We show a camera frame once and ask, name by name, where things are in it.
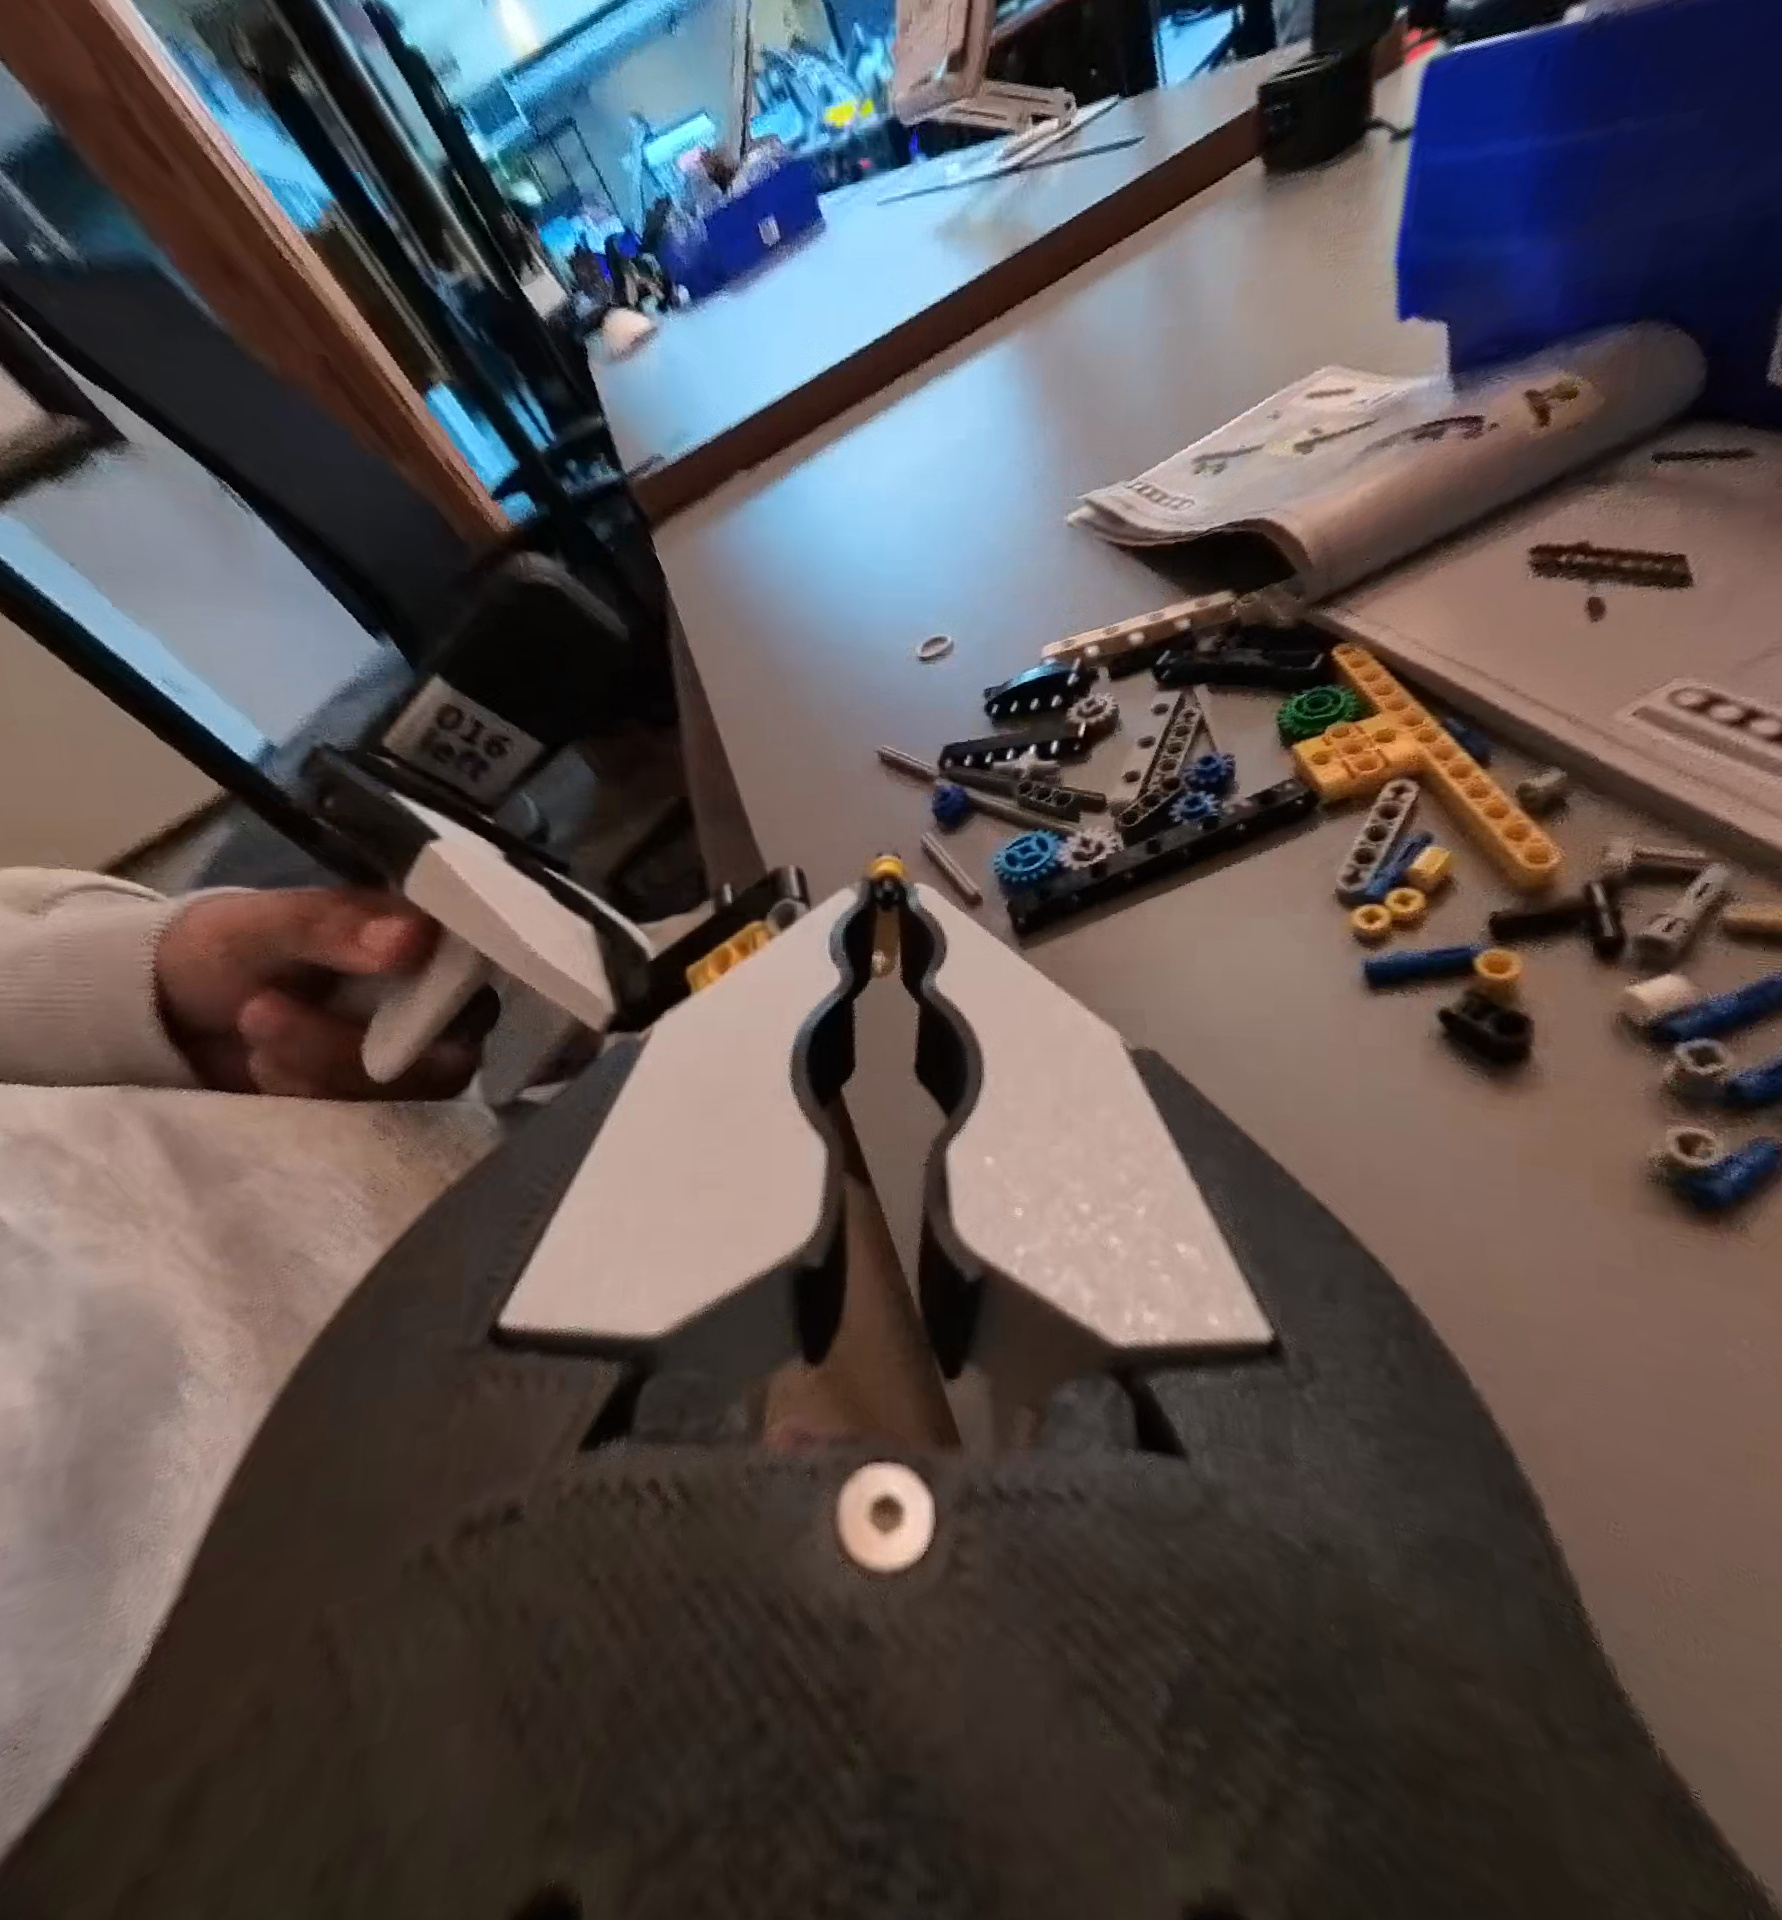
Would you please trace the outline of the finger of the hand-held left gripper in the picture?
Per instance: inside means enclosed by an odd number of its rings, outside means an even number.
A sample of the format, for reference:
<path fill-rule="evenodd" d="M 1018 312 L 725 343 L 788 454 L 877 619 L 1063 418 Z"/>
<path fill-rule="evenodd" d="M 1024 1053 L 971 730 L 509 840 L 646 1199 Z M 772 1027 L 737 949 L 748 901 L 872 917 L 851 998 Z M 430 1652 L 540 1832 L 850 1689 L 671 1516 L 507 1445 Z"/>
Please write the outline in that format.
<path fill-rule="evenodd" d="M 423 971 L 399 984 L 399 1070 L 410 1073 L 480 994 L 493 994 L 480 1082 L 509 1106 L 577 1073 L 656 956 L 650 934 L 574 881 L 515 862 L 449 818 L 424 840 L 402 899 L 437 929 Z"/>

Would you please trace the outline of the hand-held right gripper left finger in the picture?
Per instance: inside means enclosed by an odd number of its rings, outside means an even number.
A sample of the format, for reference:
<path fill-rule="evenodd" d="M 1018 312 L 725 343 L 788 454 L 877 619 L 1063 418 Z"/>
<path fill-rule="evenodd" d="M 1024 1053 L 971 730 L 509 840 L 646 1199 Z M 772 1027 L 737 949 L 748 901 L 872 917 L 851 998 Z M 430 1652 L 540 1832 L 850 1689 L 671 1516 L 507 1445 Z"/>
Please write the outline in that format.
<path fill-rule="evenodd" d="M 830 1356 L 846 1299 L 837 1101 L 876 925 L 855 886 L 656 1023 L 498 1314 L 505 1343 L 646 1374 Z"/>

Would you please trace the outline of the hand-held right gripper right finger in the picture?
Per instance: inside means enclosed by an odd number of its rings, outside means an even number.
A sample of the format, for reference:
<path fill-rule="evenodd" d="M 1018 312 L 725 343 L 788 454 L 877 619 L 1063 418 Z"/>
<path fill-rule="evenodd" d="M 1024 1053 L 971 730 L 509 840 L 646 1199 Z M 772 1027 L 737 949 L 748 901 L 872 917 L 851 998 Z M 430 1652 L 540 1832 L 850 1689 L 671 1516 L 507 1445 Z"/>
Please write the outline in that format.
<path fill-rule="evenodd" d="M 920 1306 L 948 1378 L 1269 1351 L 1274 1328 L 1118 1030 L 926 886 L 902 908 L 937 1113 Z"/>

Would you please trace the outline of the person's left forearm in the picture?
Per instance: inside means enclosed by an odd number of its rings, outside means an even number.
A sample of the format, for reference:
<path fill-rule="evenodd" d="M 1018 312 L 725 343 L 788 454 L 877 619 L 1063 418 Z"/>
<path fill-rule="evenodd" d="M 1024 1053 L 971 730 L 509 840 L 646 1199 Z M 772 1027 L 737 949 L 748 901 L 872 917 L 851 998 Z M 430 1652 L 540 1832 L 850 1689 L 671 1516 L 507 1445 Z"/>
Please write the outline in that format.
<path fill-rule="evenodd" d="M 158 952 L 183 908 L 55 868 L 0 869 L 0 1087 L 198 1087 L 159 1009 Z"/>

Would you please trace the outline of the pile of loose lego pieces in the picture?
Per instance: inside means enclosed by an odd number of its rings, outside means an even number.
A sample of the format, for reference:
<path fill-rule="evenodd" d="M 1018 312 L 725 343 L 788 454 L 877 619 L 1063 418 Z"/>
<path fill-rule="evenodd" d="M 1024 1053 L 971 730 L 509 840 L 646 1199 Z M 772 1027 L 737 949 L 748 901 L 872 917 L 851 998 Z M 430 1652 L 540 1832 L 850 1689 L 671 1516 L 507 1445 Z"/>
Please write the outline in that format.
<path fill-rule="evenodd" d="M 1443 990 L 1445 1051 L 1508 1077 L 1536 1039 L 1525 954 L 1576 940 L 1630 973 L 1617 1015 L 1690 1115 L 1651 1152 L 1658 1183 L 1730 1215 L 1782 1179 L 1782 1051 L 1737 1053 L 1782 1023 L 1782 966 L 1724 991 L 1688 973 L 1712 936 L 1782 949 L 1782 902 L 1743 899 L 1697 848 L 1627 835 L 1569 877 L 1549 830 L 1569 773 L 1496 779 L 1479 730 L 1295 601 L 1211 593 L 1066 637 L 986 689 L 984 719 L 926 757 L 877 761 L 926 787 L 925 856 L 967 906 L 980 886 L 941 835 L 977 814 L 1018 830 L 991 872 L 1024 940 L 1354 809 L 1332 891 L 1366 991 Z"/>

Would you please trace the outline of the lego instruction booklet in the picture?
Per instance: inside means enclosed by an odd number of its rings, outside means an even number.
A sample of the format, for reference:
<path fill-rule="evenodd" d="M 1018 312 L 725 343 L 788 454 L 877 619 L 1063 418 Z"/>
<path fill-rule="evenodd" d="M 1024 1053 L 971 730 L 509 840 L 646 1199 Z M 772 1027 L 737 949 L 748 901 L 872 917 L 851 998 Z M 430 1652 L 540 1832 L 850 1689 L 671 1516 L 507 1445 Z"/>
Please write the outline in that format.
<path fill-rule="evenodd" d="M 1465 378 L 1325 368 L 1068 520 L 1260 554 L 1405 687 L 1782 868 L 1782 434 L 1703 386 L 1665 323 Z"/>

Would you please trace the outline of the person's left hand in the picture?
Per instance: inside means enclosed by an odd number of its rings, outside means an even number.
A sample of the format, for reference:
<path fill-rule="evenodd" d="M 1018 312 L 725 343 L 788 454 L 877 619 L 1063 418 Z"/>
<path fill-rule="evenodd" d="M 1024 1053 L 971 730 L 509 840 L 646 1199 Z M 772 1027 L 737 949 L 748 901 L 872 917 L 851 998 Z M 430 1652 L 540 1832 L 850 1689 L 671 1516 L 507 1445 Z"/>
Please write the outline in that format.
<path fill-rule="evenodd" d="M 367 1018 L 331 1006 L 350 981 L 423 971 L 437 929 L 399 899 L 330 888 L 189 899 L 158 944 L 159 1018 L 201 1087 L 308 1100 L 449 1100 L 480 1045 L 449 1037 L 399 1080 L 363 1067 Z"/>

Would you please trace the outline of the black framed glass panel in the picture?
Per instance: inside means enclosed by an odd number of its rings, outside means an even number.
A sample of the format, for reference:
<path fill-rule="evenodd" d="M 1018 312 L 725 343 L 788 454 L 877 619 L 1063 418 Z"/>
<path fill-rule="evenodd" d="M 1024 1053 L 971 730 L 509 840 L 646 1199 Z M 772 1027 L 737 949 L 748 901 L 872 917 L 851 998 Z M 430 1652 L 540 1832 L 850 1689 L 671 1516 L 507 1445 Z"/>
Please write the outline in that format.
<path fill-rule="evenodd" d="M 367 877 L 365 858 L 322 820 L 299 783 L 286 785 L 274 777 L 271 744 L 207 687 L 197 683 L 194 692 L 165 689 L 2 554 L 0 615 L 318 868 Z"/>

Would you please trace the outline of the blue plastic storage bin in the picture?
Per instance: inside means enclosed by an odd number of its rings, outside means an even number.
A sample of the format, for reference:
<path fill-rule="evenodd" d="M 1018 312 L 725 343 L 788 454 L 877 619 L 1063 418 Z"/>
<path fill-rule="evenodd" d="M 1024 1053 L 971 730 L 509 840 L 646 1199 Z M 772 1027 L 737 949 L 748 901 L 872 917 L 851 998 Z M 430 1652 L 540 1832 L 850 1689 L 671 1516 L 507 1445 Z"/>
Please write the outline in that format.
<path fill-rule="evenodd" d="M 1396 295 L 1454 371 L 1675 325 L 1703 412 L 1782 431 L 1782 5 L 1604 6 L 1434 57 Z"/>
<path fill-rule="evenodd" d="M 752 277 L 774 254 L 823 233 L 824 223 L 815 164 L 785 157 L 706 215 L 688 278 L 690 301 L 706 301 Z"/>

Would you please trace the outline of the grey fleece jacket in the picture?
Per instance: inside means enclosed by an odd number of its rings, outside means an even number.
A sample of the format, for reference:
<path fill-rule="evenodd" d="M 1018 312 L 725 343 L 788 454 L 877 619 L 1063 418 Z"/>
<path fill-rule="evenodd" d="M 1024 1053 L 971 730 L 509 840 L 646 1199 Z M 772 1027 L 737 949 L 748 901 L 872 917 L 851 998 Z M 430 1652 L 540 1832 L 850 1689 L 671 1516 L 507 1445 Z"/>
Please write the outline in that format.
<path fill-rule="evenodd" d="M 633 1064 L 500 1121 L 0 1091 L 0 1872 L 205 1786 L 274 1672 L 574 1455 L 620 1371 L 493 1326 Z"/>

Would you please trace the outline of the thin metal rods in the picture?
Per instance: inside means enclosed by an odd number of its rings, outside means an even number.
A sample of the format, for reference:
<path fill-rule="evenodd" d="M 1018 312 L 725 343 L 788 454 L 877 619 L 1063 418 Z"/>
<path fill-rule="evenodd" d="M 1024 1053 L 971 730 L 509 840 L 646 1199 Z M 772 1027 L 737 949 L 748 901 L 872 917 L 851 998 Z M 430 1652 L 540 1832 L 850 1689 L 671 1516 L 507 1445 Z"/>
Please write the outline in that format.
<path fill-rule="evenodd" d="M 1086 162 L 1093 157 L 1105 157 L 1115 152 L 1124 152 L 1144 145 L 1144 136 L 1115 136 L 1096 141 L 1074 141 L 1074 136 L 1062 141 L 1045 147 L 1044 151 L 1034 151 L 1025 157 L 1013 159 L 980 159 L 980 162 L 952 162 L 941 172 L 930 176 L 917 183 L 908 183 L 896 190 L 885 193 L 876 207 L 900 207 L 916 199 L 928 199 L 937 194 L 950 194 L 958 190 L 969 190 L 973 186 L 984 186 L 993 180 L 1018 180 L 1030 176 L 1034 170 L 1044 170 L 1050 166 L 1066 166 Z"/>

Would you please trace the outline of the white folding stand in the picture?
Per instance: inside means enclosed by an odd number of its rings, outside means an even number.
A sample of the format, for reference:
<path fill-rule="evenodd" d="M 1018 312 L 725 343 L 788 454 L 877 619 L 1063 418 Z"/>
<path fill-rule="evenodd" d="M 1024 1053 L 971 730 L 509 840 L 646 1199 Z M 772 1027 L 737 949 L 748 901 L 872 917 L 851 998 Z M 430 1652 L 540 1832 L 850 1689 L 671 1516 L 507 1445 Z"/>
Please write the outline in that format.
<path fill-rule="evenodd" d="M 986 159 L 1025 157 L 1096 121 L 1117 97 L 1082 107 L 1068 88 L 991 77 L 994 2 L 897 2 L 888 113 L 998 138 Z"/>

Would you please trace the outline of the small black box device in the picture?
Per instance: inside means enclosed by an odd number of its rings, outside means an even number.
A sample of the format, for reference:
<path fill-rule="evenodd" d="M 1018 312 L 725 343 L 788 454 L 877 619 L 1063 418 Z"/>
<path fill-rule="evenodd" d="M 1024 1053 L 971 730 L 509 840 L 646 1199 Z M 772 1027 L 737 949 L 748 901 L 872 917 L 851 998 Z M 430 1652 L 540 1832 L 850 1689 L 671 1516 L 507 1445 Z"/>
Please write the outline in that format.
<path fill-rule="evenodd" d="M 1258 159 L 1275 176 L 1329 164 L 1372 121 L 1377 55 L 1371 46 L 1307 53 L 1258 88 Z"/>

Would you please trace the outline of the black metal door frame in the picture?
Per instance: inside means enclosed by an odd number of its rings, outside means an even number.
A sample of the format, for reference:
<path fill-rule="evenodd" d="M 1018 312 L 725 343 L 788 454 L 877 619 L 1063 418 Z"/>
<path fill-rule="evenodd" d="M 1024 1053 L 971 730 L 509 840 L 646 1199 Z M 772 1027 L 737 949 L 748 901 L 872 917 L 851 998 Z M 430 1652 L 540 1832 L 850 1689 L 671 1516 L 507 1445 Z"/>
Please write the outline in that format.
<path fill-rule="evenodd" d="M 663 608 L 647 520 L 574 293 L 537 249 L 389 5 L 254 5 L 242 55 L 430 351 L 426 403 L 505 541 L 543 545 L 631 618 Z"/>

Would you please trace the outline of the wooden frame beam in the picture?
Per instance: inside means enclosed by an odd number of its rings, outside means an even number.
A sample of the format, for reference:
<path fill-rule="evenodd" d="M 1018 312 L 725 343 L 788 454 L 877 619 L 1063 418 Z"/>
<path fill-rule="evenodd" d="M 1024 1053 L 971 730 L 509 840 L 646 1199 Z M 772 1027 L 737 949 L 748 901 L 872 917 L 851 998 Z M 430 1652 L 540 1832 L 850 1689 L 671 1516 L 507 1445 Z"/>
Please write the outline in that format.
<path fill-rule="evenodd" d="M 135 5 L 0 2 L 0 65 L 233 339 L 486 549 L 509 515 Z"/>

